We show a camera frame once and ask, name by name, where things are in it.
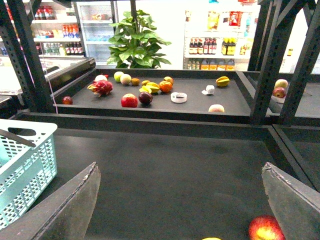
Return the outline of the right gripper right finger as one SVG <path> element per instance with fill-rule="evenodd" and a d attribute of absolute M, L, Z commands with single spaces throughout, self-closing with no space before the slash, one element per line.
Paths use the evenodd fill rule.
<path fill-rule="evenodd" d="M 261 173 L 269 206 L 287 240 L 320 238 L 320 193 L 266 162 Z"/>

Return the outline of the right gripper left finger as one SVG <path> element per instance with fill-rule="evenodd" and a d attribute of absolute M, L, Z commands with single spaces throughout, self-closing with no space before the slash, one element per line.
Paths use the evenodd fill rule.
<path fill-rule="evenodd" d="M 0 232 L 2 240 L 83 240 L 100 187 L 96 162 Z"/>

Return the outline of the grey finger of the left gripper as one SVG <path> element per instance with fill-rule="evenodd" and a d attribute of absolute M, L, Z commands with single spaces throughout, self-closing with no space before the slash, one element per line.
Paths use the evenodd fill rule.
<path fill-rule="evenodd" d="M 14 133 L 11 133 L 9 131 L 6 131 L 6 130 L 3 130 L 3 129 L 0 129 L 0 135 L 7 138 L 7 139 L 10 139 L 10 140 L 13 140 L 13 141 L 16 141 L 20 144 L 24 144 L 28 147 L 32 147 L 32 148 L 35 148 L 36 145 L 34 143 L 32 143 L 31 141 L 25 139 L 25 138 L 22 138 Z"/>

